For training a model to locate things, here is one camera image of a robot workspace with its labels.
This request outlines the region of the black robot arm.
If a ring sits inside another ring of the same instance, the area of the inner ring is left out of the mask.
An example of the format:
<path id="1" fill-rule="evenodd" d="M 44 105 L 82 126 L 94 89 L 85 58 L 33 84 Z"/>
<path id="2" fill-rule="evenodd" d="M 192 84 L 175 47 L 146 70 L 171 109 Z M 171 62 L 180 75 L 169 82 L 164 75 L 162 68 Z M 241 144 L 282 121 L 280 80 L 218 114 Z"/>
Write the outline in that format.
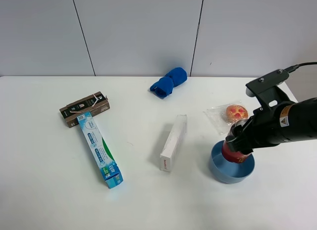
<path id="1" fill-rule="evenodd" d="M 295 103 L 277 86 L 254 96 L 260 108 L 244 124 L 231 129 L 224 142 L 224 154 L 247 157 L 256 148 L 317 138 L 316 98 Z"/>

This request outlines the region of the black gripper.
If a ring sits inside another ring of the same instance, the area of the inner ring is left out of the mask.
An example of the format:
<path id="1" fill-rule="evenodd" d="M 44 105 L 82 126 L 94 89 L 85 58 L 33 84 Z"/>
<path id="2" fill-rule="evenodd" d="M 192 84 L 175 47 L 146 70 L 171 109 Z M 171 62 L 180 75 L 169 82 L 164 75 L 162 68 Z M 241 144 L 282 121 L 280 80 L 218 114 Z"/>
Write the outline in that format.
<path id="1" fill-rule="evenodd" d="M 231 152 L 249 155 L 255 148 L 317 138 L 317 99 L 292 102 L 274 86 L 257 96 L 263 111 L 230 128 L 225 141 Z"/>

